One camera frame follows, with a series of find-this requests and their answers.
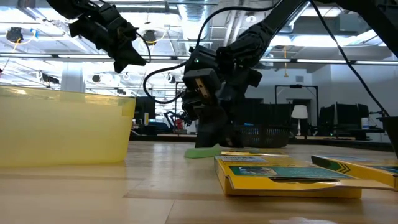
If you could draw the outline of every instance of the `table surface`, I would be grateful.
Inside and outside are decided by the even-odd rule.
[[[192,143],[130,142],[125,162],[0,169],[0,223],[396,223],[398,192],[357,200],[226,197],[213,159],[185,159]],[[312,154],[394,158],[392,152],[287,146]]]

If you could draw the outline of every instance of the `black cable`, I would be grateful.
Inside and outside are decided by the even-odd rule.
[[[181,63],[181,64],[179,64],[179,65],[176,65],[176,66],[173,66],[173,67],[169,67],[169,68],[162,68],[162,69],[153,71],[153,72],[151,72],[150,74],[148,74],[148,75],[145,77],[145,79],[144,79],[144,83],[142,84],[142,87],[143,87],[143,90],[144,90],[145,94],[146,94],[150,99],[152,99],[152,100],[154,100],[156,103],[160,103],[160,104],[169,104],[169,103],[173,103],[174,101],[176,101],[176,100],[181,96],[182,93],[180,93],[180,94],[178,94],[177,96],[175,96],[175,98],[173,98],[172,100],[169,100],[169,101],[159,101],[159,100],[156,100],[151,94],[149,94],[146,85],[147,85],[147,81],[148,81],[148,79],[149,79],[150,77],[152,77],[152,76],[154,76],[154,75],[156,75],[156,74],[158,74],[158,73],[160,73],[160,72],[166,72],[166,71],[170,71],[170,70],[174,70],[174,69],[181,68],[181,67],[185,66],[185,64],[187,64],[187,62],[183,62],[183,63]]]
[[[210,19],[212,19],[213,17],[215,17],[217,14],[220,14],[220,13],[225,12],[225,11],[232,11],[232,10],[248,11],[248,12],[263,12],[263,11],[269,11],[269,10],[275,8],[275,7],[279,4],[280,1],[278,1],[278,2],[277,2],[275,5],[273,5],[273,6],[265,7],[265,8],[252,8],[252,7],[244,7],[244,6],[231,6],[231,7],[225,7],[225,8],[222,8],[222,9],[219,9],[219,10],[213,12],[212,14],[210,14],[210,16],[208,16],[208,17],[206,18],[206,20],[204,21],[202,27],[200,28],[196,47],[199,46],[201,33],[202,33],[203,30],[205,29],[206,24],[210,21]]]
[[[358,77],[359,81],[361,82],[362,86],[365,88],[369,96],[372,98],[372,100],[380,107],[380,109],[386,114],[386,116],[390,117],[386,109],[380,104],[380,102],[376,99],[376,97],[373,95],[373,93],[370,91],[369,87],[365,83],[365,81],[362,79],[362,77],[359,75],[359,73],[355,70],[353,65],[349,62],[347,55],[344,53],[343,48],[338,44],[338,41],[336,40],[336,37],[333,35],[331,30],[329,29],[328,25],[326,24],[325,20],[323,19],[317,5],[314,3],[313,0],[310,0],[315,12],[317,12],[317,15],[319,19],[321,20],[322,25],[325,27],[326,31],[329,33],[330,37],[336,42],[337,48],[340,51],[341,55],[343,56],[344,60],[346,61],[348,67],[353,71],[353,73]]]
[[[150,50],[149,50],[149,45],[148,45],[148,43],[146,42],[146,40],[145,40],[139,33],[137,33],[137,36],[139,36],[139,37],[142,39],[142,41],[144,41],[144,44],[147,46],[148,55],[149,55],[149,62],[147,62],[147,63],[151,63],[151,61],[152,61],[152,56],[150,55]]]

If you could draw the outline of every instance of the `white wall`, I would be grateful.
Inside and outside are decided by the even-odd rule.
[[[398,116],[398,67],[395,66],[354,66],[373,95],[380,101],[391,116]],[[312,74],[314,85],[320,87],[320,107],[330,106],[335,102],[369,106],[369,111],[380,108],[368,95],[356,75],[347,65],[327,65]],[[371,115],[371,125],[382,124]],[[373,141],[389,141],[385,134],[368,134]]]
[[[307,73],[306,69],[289,69],[287,70],[288,78],[284,77],[285,70],[281,69],[275,71],[260,70],[262,73],[262,80],[257,88],[249,86],[246,92],[246,98],[263,98],[264,103],[275,103],[275,86],[276,85],[312,85],[312,74]],[[296,82],[296,76],[304,76],[303,83]],[[291,89],[291,88],[278,88],[278,103],[287,103],[288,99],[310,99],[311,101],[311,112],[313,111],[311,122],[316,123],[316,98],[315,89],[310,88],[310,93],[306,88],[302,89]]]

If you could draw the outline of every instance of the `ceiling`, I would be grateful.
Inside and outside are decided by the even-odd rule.
[[[168,1],[166,5],[165,1],[155,0],[108,2],[115,3],[121,15],[133,26],[139,27],[140,34],[144,34],[146,30],[155,31],[157,42],[150,48],[152,55],[189,56],[188,48],[195,43],[198,28],[211,12],[237,5],[268,7],[276,1],[176,0]],[[59,15],[46,0],[5,0],[1,1],[1,4],[0,53],[106,54],[102,50],[97,50],[94,44],[84,38],[70,37],[68,23],[72,21]],[[391,56],[389,49],[382,46],[382,40],[357,14],[336,5],[319,5],[319,7],[326,23],[341,41],[340,44],[345,46],[344,50],[350,59],[381,60]],[[223,12],[209,22],[205,29],[206,36],[203,36],[201,42],[206,47],[216,50],[224,44],[231,43],[240,33],[268,14],[269,12]],[[24,40],[21,44],[15,45],[6,39],[11,27],[22,28]],[[291,32],[280,33],[274,38],[265,57],[341,59],[335,44],[327,36],[312,7],[307,7],[291,28]],[[143,41],[136,40],[133,46],[141,55],[148,55]],[[73,60],[67,58],[22,60],[0,57],[0,67],[8,62],[1,74],[0,84],[46,88],[48,83],[40,81],[38,71],[62,81],[63,64],[71,61]],[[144,95],[142,79],[146,74],[159,68],[176,65],[178,62],[157,60],[156,63],[147,64],[145,67],[131,65],[121,74],[113,71],[113,63],[110,60],[91,60],[82,63],[84,63],[88,92],[117,95],[114,87],[120,87],[127,90],[127,95]],[[280,69],[284,66],[284,63],[268,63],[262,69]],[[319,66],[290,64],[289,68],[307,69],[307,72],[311,73]],[[170,83],[167,78],[173,75],[179,81],[182,74],[183,68],[156,75],[150,79],[150,87],[158,90],[154,92],[155,95],[172,98],[175,95],[175,84]],[[92,81],[93,75],[101,75],[104,78],[101,82],[95,83]],[[59,89],[59,85],[50,86]]]

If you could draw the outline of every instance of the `black basket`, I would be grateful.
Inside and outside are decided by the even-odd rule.
[[[243,145],[258,148],[285,147],[290,129],[286,126],[237,126],[242,134]]]
[[[385,117],[378,119],[383,122],[383,127],[387,131],[392,148],[398,158],[398,117]]]

